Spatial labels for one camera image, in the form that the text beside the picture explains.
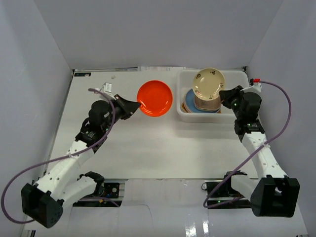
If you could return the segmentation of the pink round plate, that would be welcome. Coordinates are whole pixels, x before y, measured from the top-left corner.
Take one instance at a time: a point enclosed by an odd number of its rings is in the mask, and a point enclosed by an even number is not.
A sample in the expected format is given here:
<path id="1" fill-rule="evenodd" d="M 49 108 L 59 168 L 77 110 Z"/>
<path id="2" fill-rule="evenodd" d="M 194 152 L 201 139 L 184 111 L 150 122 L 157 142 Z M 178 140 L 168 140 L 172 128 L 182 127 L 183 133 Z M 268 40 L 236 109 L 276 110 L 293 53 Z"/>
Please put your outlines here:
<path id="1" fill-rule="evenodd" d="M 194 113 L 195 111 L 195 105 L 194 105 L 194 101 L 193 101 L 193 98 L 186 94 L 184 96 L 184 100 L 183 100 L 183 103 L 182 103 L 182 110 L 183 112 L 186 112 L 186 113 Z"/>

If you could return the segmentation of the brown square panda dish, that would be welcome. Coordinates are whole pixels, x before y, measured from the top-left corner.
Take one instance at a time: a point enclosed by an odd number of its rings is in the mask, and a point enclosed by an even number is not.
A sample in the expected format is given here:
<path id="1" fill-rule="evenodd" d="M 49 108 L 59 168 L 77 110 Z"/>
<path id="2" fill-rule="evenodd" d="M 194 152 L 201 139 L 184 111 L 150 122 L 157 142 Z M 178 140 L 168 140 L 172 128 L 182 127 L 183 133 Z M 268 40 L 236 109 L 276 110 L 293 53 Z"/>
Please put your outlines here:
<path id="1" fill-rule="evenodd" d="M 212 100 L 202 100 L 195 95 L 194 105 L 201 111 L 214 112 L 221 108 L 221 100 L 219 96 Z"/>

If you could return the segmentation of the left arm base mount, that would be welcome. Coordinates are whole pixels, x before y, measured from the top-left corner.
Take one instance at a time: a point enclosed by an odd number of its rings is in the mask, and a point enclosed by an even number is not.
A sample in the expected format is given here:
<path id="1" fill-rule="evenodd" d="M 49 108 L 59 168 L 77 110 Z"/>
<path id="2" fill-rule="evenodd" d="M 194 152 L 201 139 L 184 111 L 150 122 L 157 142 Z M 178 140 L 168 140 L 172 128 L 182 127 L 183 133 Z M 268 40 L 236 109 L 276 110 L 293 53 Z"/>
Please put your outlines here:
<path id="1" fill-rule="evenodd" d="M 98 201 L 99 203 L 112 204 L 119 207 L 117 199 L 119 198 L 120 183 L 105 182 L 103 185 L 103 192 L 100 196 L 88 195 L 80 199 L 80 201 Z"/>

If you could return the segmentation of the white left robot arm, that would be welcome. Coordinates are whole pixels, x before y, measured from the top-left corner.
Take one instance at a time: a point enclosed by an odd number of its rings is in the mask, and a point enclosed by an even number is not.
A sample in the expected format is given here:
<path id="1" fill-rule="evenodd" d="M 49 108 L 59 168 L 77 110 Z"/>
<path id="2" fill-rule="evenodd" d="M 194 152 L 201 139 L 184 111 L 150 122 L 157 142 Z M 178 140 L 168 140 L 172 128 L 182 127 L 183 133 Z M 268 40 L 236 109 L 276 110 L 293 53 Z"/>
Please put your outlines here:
<path id="1" fill-rule="evenodd" d="M 95 101 L 88 117 L 70 146 L 66 158 L 58 161 L 44 176 L 21 190 L 23 212 L 46 228 L 53 227 L 61 218 L 65 207 L 79 199 L 104 192 L 104 177 L 95 172 L 82 174 L 75 182 L 81 166 L 103 145 L 109 131 L 119 120 L 130 118 L 141 106 L 119 95 Z"/>

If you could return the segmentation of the orange round plate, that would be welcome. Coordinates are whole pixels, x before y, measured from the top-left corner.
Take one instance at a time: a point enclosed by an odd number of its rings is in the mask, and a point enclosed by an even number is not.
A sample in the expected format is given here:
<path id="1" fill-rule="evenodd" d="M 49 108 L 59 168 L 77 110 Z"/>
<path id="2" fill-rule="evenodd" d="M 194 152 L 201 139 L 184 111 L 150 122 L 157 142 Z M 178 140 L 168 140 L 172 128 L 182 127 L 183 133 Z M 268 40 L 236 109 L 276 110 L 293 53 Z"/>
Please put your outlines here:
<path id="1" fill-rule="evenodd" d="M 165 82 L 150 80 L 139 88 L 137 101 L 141 104 L 142 113 L 150 117 L 160 117 L 171 109 L 173 93 Z"/>

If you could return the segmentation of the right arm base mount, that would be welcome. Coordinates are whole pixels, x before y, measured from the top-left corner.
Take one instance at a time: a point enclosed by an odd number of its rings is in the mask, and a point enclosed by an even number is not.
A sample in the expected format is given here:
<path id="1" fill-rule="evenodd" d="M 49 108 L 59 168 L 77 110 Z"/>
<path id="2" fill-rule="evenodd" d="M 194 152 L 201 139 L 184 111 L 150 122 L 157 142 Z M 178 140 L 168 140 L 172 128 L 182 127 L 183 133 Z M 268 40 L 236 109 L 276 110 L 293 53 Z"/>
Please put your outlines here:
<path id="1" fill-rule="evenodd" d="M 245 209 L 251 208 L 249 200 L 233 190 L 228 183 L 222 185 L 207 201 L 207 205 L 215 205 L 230 201 L 228 204 L 213 207 L 213 209 Z"/>

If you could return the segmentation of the blue round plate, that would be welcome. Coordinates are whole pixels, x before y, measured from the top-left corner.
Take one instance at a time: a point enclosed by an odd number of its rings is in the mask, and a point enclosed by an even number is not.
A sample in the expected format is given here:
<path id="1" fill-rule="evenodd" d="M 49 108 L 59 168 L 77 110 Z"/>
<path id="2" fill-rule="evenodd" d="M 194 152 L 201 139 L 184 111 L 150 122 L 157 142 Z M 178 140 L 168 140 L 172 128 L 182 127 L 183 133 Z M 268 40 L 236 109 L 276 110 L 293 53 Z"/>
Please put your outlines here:
<path id="1" fill-rule="evenodd" d="M 214 110 L 214 111 L 204 111 L 198 109 L 195 104 L 194 104 L 194 93 L 193 90 L 190 89 L 184 96 L 184 107 L 189 113 L 207 113 L 207 114 L 214 114 L 220 112 L 220 109 Z"/>

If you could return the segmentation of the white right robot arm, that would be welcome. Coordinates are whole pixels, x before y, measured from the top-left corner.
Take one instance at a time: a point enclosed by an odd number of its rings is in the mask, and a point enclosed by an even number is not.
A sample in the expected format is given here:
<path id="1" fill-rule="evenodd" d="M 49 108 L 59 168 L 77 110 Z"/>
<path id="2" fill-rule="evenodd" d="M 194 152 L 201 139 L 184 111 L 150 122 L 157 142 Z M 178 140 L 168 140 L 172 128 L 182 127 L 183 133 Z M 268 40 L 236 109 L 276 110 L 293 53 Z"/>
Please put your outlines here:
<path id="1" fill-rule="evenodd" d="M 300 184 L 290 178 L 278 165 L 270 142 L 259 120 L 262 85 L 255 81 L 249 87 L 237 86 L 219 92 L 221 103 L 235 116 L 235 133 L 246 148 L 258 176 L 254 182 L 239 171 L 228 174 L 223 192 L 234 197 L 238 193 L 250 202 L 257 217 L 285 217 L 294 215 Z"/>

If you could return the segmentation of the beige patterned small plate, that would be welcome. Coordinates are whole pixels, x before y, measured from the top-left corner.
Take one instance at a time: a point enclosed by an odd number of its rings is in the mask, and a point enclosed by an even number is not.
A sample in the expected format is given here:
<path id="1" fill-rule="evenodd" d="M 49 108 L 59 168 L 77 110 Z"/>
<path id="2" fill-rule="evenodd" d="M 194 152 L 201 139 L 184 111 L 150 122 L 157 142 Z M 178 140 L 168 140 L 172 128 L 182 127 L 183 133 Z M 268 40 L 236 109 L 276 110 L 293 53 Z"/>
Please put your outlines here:
<path id="1" fill-rule="evenodd" d="M 226 79 L 216 68 L 205 68 L 197 72 L 192 82 L 195 96 L 204 101 L 211 101 L 219 96 L 226 87 Z"/>

